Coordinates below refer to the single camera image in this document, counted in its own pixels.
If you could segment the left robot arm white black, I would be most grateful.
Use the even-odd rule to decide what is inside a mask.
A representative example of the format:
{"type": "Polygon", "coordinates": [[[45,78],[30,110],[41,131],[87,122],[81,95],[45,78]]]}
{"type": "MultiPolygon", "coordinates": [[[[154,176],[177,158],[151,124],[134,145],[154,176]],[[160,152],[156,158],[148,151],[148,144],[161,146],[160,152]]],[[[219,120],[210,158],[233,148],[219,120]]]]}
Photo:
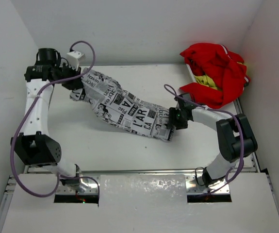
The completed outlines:
{"type": "Polygon", "coordinates": [[[72,189],[80,184],[76,179],[77,166],[62,158],[60,144],[50,137],[48,113],[54,91],[53,81],[79,75],[79,61],[82,58],[84,53],[72,50],[66,55],[66,63],[62,64],[57,50],[38,50],[35,64],[27,67],[24,75],[27,118],[14,145],[15,153],[25,165],[41,167],[52,173],[59,172],[66,177],[61,179],[62,185],[72,189]]]}

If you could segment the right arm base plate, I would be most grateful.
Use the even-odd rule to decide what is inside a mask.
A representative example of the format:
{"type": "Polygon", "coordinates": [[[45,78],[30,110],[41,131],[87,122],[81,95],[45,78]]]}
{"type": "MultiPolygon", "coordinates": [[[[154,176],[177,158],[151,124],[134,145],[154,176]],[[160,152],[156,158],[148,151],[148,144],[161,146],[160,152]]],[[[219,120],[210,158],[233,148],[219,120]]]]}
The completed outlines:
{"type": "Polygon", "coordinates": [[[201,175],[197,178],[194,173],[185,176],[185,186],[187,195],[204,195],[211,193],[213,195],[230,194],[229,185],[225,180],[217,181],[208,187],[202,184],[201,175]]]}

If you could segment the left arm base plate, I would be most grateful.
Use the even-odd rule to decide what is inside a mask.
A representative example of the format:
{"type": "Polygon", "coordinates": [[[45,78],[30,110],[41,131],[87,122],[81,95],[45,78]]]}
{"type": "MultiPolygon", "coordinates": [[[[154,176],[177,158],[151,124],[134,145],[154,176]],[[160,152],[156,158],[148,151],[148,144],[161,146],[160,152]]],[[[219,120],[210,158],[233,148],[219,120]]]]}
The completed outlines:
{"type": "Polygon", "coordinates": [[[100,188],[99,175],[81,175],[80,178],[66,178],[61,176],[57,195],[98,195],[100,188]]]}

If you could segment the newspaper print trousers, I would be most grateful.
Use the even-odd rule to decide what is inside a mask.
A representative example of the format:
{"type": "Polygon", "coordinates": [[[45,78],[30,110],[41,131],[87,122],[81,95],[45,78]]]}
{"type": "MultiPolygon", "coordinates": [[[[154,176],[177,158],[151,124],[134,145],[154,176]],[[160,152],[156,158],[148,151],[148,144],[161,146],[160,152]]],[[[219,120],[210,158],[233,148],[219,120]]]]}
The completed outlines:
{"type": "Polygon", "coordinates": [[[72,90],[70,98],[89,103],[101,120],[129,133],[171,141],[175,129],[167,128],[168,108],[139,99],[115,79],[95,70],[83,75],[81,83],[83,87],[72,90]]]}

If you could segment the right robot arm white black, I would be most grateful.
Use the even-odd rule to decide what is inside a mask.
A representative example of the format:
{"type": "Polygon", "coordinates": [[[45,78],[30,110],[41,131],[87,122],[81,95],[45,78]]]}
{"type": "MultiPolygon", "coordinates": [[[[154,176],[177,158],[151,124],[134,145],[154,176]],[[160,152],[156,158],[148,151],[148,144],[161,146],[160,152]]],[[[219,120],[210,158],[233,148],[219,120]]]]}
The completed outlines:
{"type": "Polygon", "coordinates": [[[201,178],[205,187],[223,179],[228,183],[234,180],[244,167],[244,158],[258,148],[244,114],[233,115],[190,103],[180,103],[169,109],[169,129],[186,129],[188,121],[201,123],[217,132],[219,154],[203,169],[201,178]]]}

